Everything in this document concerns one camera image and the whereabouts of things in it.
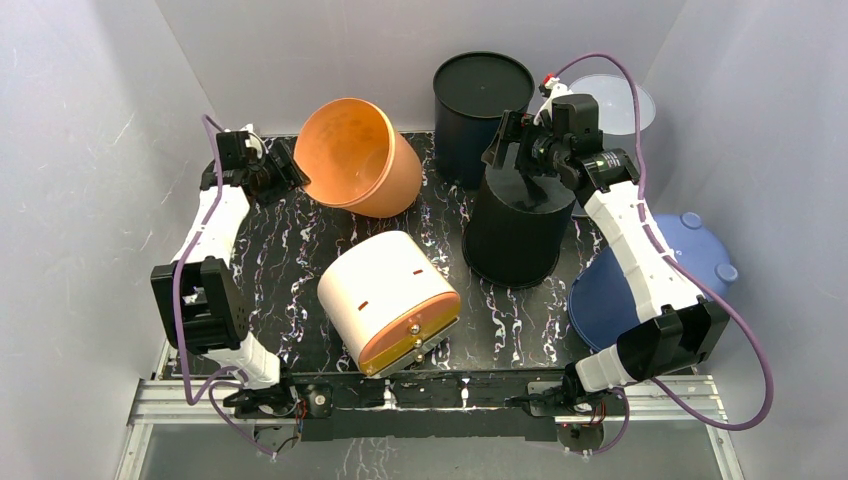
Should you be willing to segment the dark navy bucket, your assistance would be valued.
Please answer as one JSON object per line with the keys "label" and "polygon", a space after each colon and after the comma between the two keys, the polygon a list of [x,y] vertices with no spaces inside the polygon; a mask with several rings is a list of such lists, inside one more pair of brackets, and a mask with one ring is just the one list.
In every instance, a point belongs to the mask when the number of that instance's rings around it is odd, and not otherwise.
{"label": "dark navy bucket", "polygon": [[446,60],[433,77],[434,162],[445,182],[477,189],[481,160],[506,111],[525,112],[534,96],[531,72],[512,57],[472,51]]}

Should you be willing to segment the tan bucket black rim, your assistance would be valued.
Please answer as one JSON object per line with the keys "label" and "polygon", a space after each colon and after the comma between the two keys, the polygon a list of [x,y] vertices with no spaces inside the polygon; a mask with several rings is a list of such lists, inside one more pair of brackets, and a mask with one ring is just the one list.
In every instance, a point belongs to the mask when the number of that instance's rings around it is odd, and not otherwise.
{"label": "tan bucket black rim", "polygon": [[316,202],[372,218],[410,208],[423,182],[422,162],[375,104],[342,98],[316,110],[302,126],[294,161]]}

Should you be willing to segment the black bucket liner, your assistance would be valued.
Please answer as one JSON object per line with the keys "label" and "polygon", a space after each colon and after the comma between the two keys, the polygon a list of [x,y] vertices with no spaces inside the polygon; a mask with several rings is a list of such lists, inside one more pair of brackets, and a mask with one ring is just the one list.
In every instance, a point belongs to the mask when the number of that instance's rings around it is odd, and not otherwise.
{"label": "black bucket liner", "polygon": [[463,231],[466,264],[498,286],[540,284],[555,270],[575,203],[557,178],[488,166]]}

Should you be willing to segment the blue plastic bucket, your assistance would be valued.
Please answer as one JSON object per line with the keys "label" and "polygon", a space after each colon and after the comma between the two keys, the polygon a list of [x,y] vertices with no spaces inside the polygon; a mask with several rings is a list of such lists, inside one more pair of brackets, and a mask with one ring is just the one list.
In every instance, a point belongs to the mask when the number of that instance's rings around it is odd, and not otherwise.
{"label": "blue plastic bucket", "polygon": [[[724,244],[693,213],[654,217],[676,261],[720,296],[739,277]],[[605,247],[578,275],[568,297],[569,318],[579,336],[597,352],[638,324],[629,286],[614,253]]]}

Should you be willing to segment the large grey container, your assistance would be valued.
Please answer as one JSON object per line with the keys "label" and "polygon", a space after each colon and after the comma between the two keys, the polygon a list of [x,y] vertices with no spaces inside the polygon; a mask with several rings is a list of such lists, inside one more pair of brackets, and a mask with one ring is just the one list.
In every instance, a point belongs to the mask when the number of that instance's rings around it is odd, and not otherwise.
{"label": "large grey container", "polygon": [[628,81],[621,76],[593,74],[569,85],[572,92],[591,95],[599,106],[599,128],[615,136],[634,135],[635,109]]}

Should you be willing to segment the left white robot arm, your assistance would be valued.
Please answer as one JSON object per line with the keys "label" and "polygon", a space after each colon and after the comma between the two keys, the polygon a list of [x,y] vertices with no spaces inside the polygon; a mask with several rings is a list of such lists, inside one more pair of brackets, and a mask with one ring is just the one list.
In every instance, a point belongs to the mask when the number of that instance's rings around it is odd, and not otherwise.
{"label": "left white robot arm", "polygon": [[281,379],[279,357],[250,332],[231,258],[249,211],[280,202],[310,179],[285,143],[265,142],[252,125],[212,132],[214,157],[201,176],[196,216],[173,259],[153,268],[151,286],[183,370],[191,355],[211,359],[246,388],[261,389],[260,403],[271,414],[286,416],[299,391]]}

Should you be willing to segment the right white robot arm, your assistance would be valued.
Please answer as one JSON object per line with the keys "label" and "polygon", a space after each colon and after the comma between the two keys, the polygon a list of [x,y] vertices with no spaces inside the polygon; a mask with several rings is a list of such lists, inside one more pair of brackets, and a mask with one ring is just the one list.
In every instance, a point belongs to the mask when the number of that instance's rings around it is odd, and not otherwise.
{"label": "right white robot arm", "polygon": [[715,295],[675,267],[640,192],[642,168],[623,149],[603,145],[597,101],[569,94],[552,99],[539,116],[505,111],[483,162],[502,168],[511,145],[520,174],[555,178],[575,194],[605,237],[635,302],[636,326],[565,368],[557,389],[565,405],[587,414],[603,392],[706,361],[729,315]]}

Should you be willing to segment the white orange drawer box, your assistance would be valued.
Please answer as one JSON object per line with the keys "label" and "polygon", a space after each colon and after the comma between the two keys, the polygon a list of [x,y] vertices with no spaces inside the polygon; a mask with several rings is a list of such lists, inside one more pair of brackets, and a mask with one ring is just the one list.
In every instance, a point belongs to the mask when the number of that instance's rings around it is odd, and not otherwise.
{"label": "white orange drawer box", "polygon": [[320,277],[317,295],[358,370],[375,379],[434,349],[461,309],[459,293],[398,230],[339,256]]}

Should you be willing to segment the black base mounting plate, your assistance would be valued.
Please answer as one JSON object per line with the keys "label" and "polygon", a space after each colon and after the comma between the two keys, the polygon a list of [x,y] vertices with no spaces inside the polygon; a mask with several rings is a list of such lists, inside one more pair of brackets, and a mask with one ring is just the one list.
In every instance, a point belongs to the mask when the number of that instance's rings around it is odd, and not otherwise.
{"label": "black base mounting plate", "polygon": [[565,386],[564,372],[403,370],[370,379],[284,371],[280,385],[241,389],[223,404],[239,419],[291,419],[306,442],[385,436],[555,441],[562,423],[599,423],[622,413],[622,401],[610,392],[584,395]]}

